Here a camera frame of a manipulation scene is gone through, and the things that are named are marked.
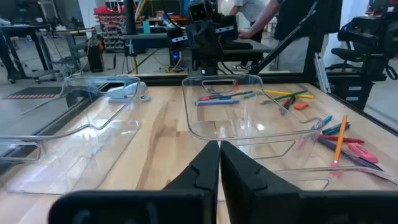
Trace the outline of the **black background desk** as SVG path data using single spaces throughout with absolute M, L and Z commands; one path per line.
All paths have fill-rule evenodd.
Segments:
M 172 47 L 177 48 L 177 50 L 183 50 L 189 47 L 186 37 L 183 37 L 183 40 L 180 40 L 179 42 L 171 43 L 171 39 L 166 33 L 122 35 L 121 39 L 125 42 L 126 47 L 129 47 L 130 44 L 132 44 L 134 50 L 161 48 L 171 49 Z M 252 49 L 224 49 L 224 62 L 261 60 L 264 53 L 270 53 L 273 50 L 273 48 L 255 42 L 251 39 L 237 39 L 234 40 L 234 43 L 247 43 L 252 46 Z

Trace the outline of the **grey pen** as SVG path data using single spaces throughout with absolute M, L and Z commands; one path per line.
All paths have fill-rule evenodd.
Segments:
M 245 95 L 243 95 L 243 96 L 240 96 L 239 98 L 241 99 L 241 100 L 246 100 L 246 99 L 249 99 L 249 98 L 252 98 L 252 97 L 257 97 L 257 96 L 263 96 L 264 94 L 262 93 L 262 92 L 252 92 L 252 93 L 247 93 L 247 94 L 245 94 Z

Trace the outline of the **red storage bin rack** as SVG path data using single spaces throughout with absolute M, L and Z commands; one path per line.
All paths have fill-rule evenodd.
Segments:
M 109 52 L 124 50 L 122 36 L 126 31 L 124 5 L 110 2 L 94 8 L 94 16 L 100 26 L 104 47 Z

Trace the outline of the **orange pencil with pink eraser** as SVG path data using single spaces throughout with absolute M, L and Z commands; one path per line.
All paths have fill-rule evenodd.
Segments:
M 340 131 L 338 133 L 338 140 L 337 140 L 337 144 L 335 147 L 335 156 L 334 156 L 334 160 L 332 163 L 332 167 L 338 167 L 339 164 L 339 159 L 340 159 L 340 154 L 341 154 L 341 147 L 343 145 L 343 140 L 344 140 L 344 134 L 345 134 L 345 130 L 346 130 L 346 125 L 347 125 L 347 120 L 348 120 L 348 116 L 344 115 L 343 116 L 343 120 L 340 126 Z

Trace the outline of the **green pencil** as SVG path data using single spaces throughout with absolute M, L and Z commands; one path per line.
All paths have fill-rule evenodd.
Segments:
M 265 100 L 263 102 L 261 102 L 262 105 L 267 104 L 267 103 L 271 103 L 274 101 L 278 101 L 278 100 L 282 100 L 282 99 L 286 99 L 286 98 L 290 98 L 292 96 L 298 96 L 298 95 L 302 95 L 304 93 L 308 92 L 308 90 L 302 90 L 302 91 L 297 91 L 297 92 L 293 92 L 293 93 L 289 93 L 287 95 L 282 95 L 282 96 L 278 96 L 276 98 L 272 98 L 271 100 Z

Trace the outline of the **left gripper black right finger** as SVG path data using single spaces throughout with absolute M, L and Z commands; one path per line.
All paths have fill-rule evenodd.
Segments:
M 231 224 L 398 224 L 398 191 L 302 190 L 228 141 L 220 167 Z

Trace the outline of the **person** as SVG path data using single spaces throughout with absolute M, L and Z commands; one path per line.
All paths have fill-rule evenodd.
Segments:
M 281 43 L 307 16 L 315 0 L 269 0 L 260 10 L 258 18 L 248 31 L 239 33 L 240 39 L 254 37 L 256 32 L 262 32 L 274 16 L 277 16 L 274 39 Z M 338 32 L 341 20 L 343 0 L 331 0 L 331 6 L 325 9 L 322 18 L 324 38 L 320 55 L 324 55 L 329 41 L 329 35 Z M 276 70 L 302 72 L 305 66 L 308 43 L 312 34 L 312 25 L 302 28 L 297 37 L 275 59 Z
M 250 26 L 259 18 L 263 8 L 266 6 L 266 0 L 234 0 L 234 4 L 229 12 L 229 15 L 236 15 L 241 12 L 243 16 L 250 22 Z M 234 70 L 249 70 L 258 65 L 259 61 L 254 60 L 248 66 L 248 61 L 242 61 L 241 63 L 232 66 Z

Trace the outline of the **clear plastic bin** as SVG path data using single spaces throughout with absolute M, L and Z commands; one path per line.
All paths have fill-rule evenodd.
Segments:
M 0 122 L 0 188 L 62 195 L 95 189 L 141 127 L 140 99 L 109 103 L 136 77 L 78 77 L 58 96 Z
M 302 190 L 398 191 L 398 178 L 367 167 L 319 167 L 278 170 L 276 175 Z
M 305 167 L 322 127 L 311 129 L 321 118 L 299 118 L 289 110 L 281 115 L 278 101 L 262 105 L 272 96 L 264 93 L 263 82 L 256 75 L 218 75 L 191 77 L 182 81 L 188 129 L 195 144 L 228 141 L 240 151 L 270 170 Z M 195 101 L 210 95 L 231 95 L 243 91 L 262 92 L 263 96 L 241 100 L 229 105 L 196 106 Z M 298 147 L 299 139 L 311 134 Z

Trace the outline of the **grey pencil with pink eraser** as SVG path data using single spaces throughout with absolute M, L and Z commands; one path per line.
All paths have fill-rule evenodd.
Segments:
M 231 95 L 221 95 L 221 94 L 217 94 L 217 95 L 210 95 L 210 96 L 204 96 L 199 98 L 199 101 L 208 101 L 208 100 L 214 100 L 214 99 L 230 99 L 233 96 L 243 96 L 243 95 L 249 95 L 255 93 L 254 91 L 243 91 L 243 92 L 239 92 L 239 93 L 234 93 Z

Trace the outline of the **yellow pencil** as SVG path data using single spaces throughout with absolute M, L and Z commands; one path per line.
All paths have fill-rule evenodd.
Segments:
M 278 94 L 278 95 L 282 95 L 282 96 L 287 96 L 287 95 L 291 95 L 293 93 L 291 92 L 286 92 L 286 91 L 276 91 L 276 90 L 265 90 L 266 93 L 272 93 L 272 94 Z M 307 91 L 300 91 L 300 92 L 295 92 L 295 96 L 297 97 L 301 97 L 301 98 L 313 98 L 313 95 L 306 95 Z

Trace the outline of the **blue pencil with pink eraser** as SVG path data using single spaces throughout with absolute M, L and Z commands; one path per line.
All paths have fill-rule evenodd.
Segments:
M 325 126 L 326 124 L 328 124 L 331 119 L 332 119 L 332 115 L 327 116 L 324 120 L 323 120 L 323 125 Z M 311 129 L 316 129 L 316 128 L 320 128 L 322 127 L 319 123 L 317 123 L 316 125 L 312 126 Z M 304 137 L 300 138 L 298 140 L 298 147 L 302 148 L 302 146 L 307 142 L 307 139 L 311 136 L 311 134 L 305 135 Z

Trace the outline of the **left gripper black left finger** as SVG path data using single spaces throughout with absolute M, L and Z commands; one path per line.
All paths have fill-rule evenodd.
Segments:
M 161 190 L 81 190 L 51 206 L 48 224 L 216 224 L 220 147 L 208 142 Z

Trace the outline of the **black rig beam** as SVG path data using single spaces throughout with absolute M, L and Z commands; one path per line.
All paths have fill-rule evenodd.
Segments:
M 289 45 L 292 43 L 292 41 L 297 37 L 298 32 L 304 28 L 305 26 L 311 24 L 313 26 L 313 22 L 315 19 L 315 16 L 317 14 L 317 10 L 318 10 L 318 3 L 317 0 L 315 0 L 315 2 L 313 3 L 313 6 L 311 7 L 309 13 L 307 14 L 307 16 L 305 16 L 298 24 L 298 26 L 284 39 L 282 40 L 281 43 L 277 42 L 277 45 L 275 46 L 275 48 L 270 52 L 270 54 L 262 59 L 259 64 L 256 67 L 251 68 L 248 71 L 248 74 L 250 75 L 258 75 L 260 74 L 261 70 L 263 68 L 265 68 L 265 66 L 269 65 L 270 63 L 274 63 L 274 59 Z M 307 69 L 307 55 L 306 55 L 306 59 L 305 59 L 305 66 L 304 66 L 304 70 L 302 72 L 289 72 L 289 71 L 283 71 L 283 70 L 278 70 L 282 72 L 282 79 L 283 81 L 288 80 L 288 79 L 297 79 L 300 81 L 309 81 L 311 80 L 311 75 L 310 74 L 306 74 L 306 69 Z

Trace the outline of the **purple-grey pen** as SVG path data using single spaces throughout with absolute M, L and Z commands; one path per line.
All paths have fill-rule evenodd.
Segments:
M 196 106 L 206 106 L 206 105 L 229 105 L 240 103 L 240 100 L 207 100 L 207 101 L 195 101 Z

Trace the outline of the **pink rubber eraser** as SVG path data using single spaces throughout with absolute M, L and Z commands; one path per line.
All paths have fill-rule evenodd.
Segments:
M 368 151 L 364 146 L 362 146 L 359 143 L 356 142 L 348 143 L 348 148 L 354 155 L 362 159 L 365 159 L 368 162 L 371 162 L 373 164 L 377 164 L 379 162 L 377 156 L 372 154 L 370 151 Z

